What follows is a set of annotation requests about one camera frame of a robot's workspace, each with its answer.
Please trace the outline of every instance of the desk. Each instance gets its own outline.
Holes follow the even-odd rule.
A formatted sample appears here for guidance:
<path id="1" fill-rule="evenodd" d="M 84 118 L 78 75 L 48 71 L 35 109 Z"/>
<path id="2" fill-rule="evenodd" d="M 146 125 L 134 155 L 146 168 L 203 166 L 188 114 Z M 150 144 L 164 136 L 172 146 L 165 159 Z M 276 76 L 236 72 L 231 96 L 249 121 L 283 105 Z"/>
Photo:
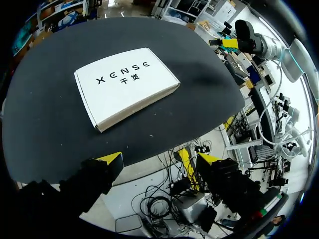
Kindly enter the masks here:
<path id="1" fill-rule="evenodd" d="M 142 47 L 149 47 L 181 85 L 99 133 L 73 73 L 93 61 Z M 14 180 L 57 183 L 90 157 L 121 151 L 124 165 L 150 158 L 204 135 L 243 106 L 227 68 L 187 27 L 139 17 L 89 21 L 49 36 L 21 61 L 4 110 L 4 155 Z"/>

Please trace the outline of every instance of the metal rack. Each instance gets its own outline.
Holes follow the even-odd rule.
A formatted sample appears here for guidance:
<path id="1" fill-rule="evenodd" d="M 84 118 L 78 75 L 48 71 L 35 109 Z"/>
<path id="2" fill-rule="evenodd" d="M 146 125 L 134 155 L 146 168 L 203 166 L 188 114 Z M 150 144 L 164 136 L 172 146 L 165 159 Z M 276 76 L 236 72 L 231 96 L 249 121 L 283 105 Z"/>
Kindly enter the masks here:
<path id="1" fill-rule="evenodd" d="M 30 21 L 34 16 L 36 16 L 37 22 L 38 22 L 38 25 L 37 25 L 38 28 L 39 29 L 43 29 L 44 23 L 48 19 L 50 19 L 52 16 L 55 16 L 55 15 L 61 13 L 61 12 L 64 12 L 65 10 L 68 10 L 68 9 L 71 9 L 73 7 L 77 7 L 77 6 L 80 6 L 80 5 L 83 5 L 82 15 L 83 16 L 87 15 L 88 8 L 89 8 L 89 0 L 83 0 L 81 2 L 76 2 L 76 3 L 71 4 L 71 5 L 69 5 L 69 6 L 65 7 L 65 8 L 62 8 L 59 11 L 54 12 L 53 14 L 51 14 L 50 16 L 47 16 L 46 18 L 44 18 L 42 20 L 40 19 L 40 15 L 41 15 L 41 12 L 43 10 L 46 10 L 48 7 L 51 7 L 51 6 L 56 6 L 56 5 L 58 5 L 58 4 L 62 3 L 62 2 L 63 2 L 63 0 L 53 0 L 52 2 L 49 2 L 47 5 L 44 5 L 42 7 L 39 5 L 38 8 L 37 8 L 36 13 L 34 13 L 32 16 L 30 16 L 25 22 Z"/>
<path id="2" fill-rule="evenodd" d="M 168 3 L 167 3 L 167 5 L 164 7 L 163 13 L 162 13 L 162 15 L 161 15 L 162 19 L 163 19 L 164 16 L 167 15 L 167 11 L 169 11 L 169 10 L 171 9 L 171 10 L 175 10 L 175 11 L 181 12 L 181 13 L 187 15 L 187 16 L 190 16 L 190 17 L 194 18 L 193 21 L 195 21 L 195 20 L 201 15 L 201 13 L 206 10 L 206 8 L 208 7 L 208 5 L 209 5 L 209 3 L 210 3 L 211 0 L 195 0 L 195 1 L 193 1 L 193 3 L 190 5 L 188 11 L 183 11 L 183 10 L 180 10 L 180 9 L 178 9 L 178 8 L 175 8 L 175 7 L 171 6 L 172 1 L 173 1 L 173 0 L 169 0 Z M 205 3 L 205 5 L 204 5 L 204 7 L 203 7 L 202 9 L 200 9 L 200 8 L 199 8 L 199 5 L 200 5 L 200 4 L 203 4 L 203 2 Z M 198 14 L 198 15 L 194 15 L 194 14 L 190 13 L 189 11 L 190 11 L 192 8 L 197 9 L 197 10 L 199 11 L 199 14 Z"/>

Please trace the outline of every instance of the white box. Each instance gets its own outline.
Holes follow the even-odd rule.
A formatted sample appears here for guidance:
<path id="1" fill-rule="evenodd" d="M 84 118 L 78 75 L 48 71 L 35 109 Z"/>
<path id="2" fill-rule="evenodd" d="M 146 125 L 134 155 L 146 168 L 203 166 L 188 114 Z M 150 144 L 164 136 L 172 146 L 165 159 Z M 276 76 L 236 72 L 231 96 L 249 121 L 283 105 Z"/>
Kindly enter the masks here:
<path id="1" fill-rule="evenodd" d="M 148 48 L 92 62 L 74 76 L 88 116 L 100 132 L 173 93 L 180 84 Z"/>

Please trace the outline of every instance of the floor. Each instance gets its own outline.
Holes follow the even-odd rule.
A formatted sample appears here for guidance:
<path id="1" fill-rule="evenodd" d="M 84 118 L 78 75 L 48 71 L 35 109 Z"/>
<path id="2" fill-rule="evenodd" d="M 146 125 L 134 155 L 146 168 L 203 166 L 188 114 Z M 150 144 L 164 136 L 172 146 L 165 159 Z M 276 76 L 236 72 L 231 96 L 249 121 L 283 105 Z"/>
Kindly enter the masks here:
<path id="1" fill-rule="evenodd" d="M 147 17 L 153 5 L 133 4 L 133 0 L 103 0 L 98 8 L 98 18 L 137 16 Z"/>
<path id="2" fill-rule="evenodd" d="M 224 141 L 222 138 L 222 135 L 219 131 L 219 128 L 216 128 L 212 130 L 211 132 L 203 135 L 200 138 L 201 142 L 204 142 L 205 140 L 211 140 L 212 142 L 212 150 L 210 155 L 218 157 L 218 158 L 234 158 L 231 151 L 225 150 Z M 159 157 L 164 160 L 165 158 L 169 159 L 168 152 L 162 153 L 159 155 Z M 117 180 L 114 182 L 113 186 L 121 185 L 125 182 L 130 182 L 132 180 L 136 180 L 139 178 L 142 178 L 146 175 L 150 175 L 152 173 L 155 173 L 157 171 L 162 170 L 163 165 L 157 158 L 157 156 L 149 158 L 147 160 L 144 160 L 142 162 L 130 165 L 128 167 L 125 167 Z M 264 175 L 260 170 L 253 171 L 251 174 L 252 180 L 259 180 L 262 182 L 262 177 Z M 267 190 L 267 184 L 266 182 L 262 182 L 261 184 L 261 191 L 265 192 Z M 215 210 L 218 212 L 216 220 L 227 218 L 228 215 L 230 215 L 232 218 L 235 218 L 235 214 L 233 214 L 228 208 L 225 207 L 224 204 L 220 204 L 218 207 L 215 208 Z M 115 219 L 113 215 L 110 213 L 108 208 L 103 202 L 103 195 L 96 201 L 96 203 L 93 205 L 91 210 L 88 213 L 83 213 L 81 215 L 81 218 L 93 223 L 99 227 L 108 229 L 108 230 L 115 230 Z M 211 228 L 210 235 L 216 237 L 216 238 L 222 238 L 226 236 L 226 234 L 216 225 L 213 225 Z M 189 234 L 190 237 L 193 238 L 201 238 L 201 235 L 197 233 L 191 232 Z"/>

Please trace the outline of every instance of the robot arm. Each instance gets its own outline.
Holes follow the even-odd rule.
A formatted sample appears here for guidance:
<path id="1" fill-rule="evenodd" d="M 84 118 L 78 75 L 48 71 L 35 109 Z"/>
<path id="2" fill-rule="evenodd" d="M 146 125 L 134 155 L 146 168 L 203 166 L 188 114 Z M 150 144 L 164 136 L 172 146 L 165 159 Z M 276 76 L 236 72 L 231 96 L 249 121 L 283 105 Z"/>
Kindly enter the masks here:
<path id="1" fill-rule="evenodd" d="M 237 47 L 242 52 L 255 54 L 263 59 L 281 61 L 283 71 L 291 82 L 295 82 L 303 74 L 306 74 L 310 89 L 318 104 L 318 71 L 310 54 L 298 39 L 294 39 L 291 46 L 287 48 L 276 39 L 255 33 L 253 26 L 247 21 L 236 21 L 235 29 L 237 39 L 215 40 L 210 41 L 210 44 Z"/>

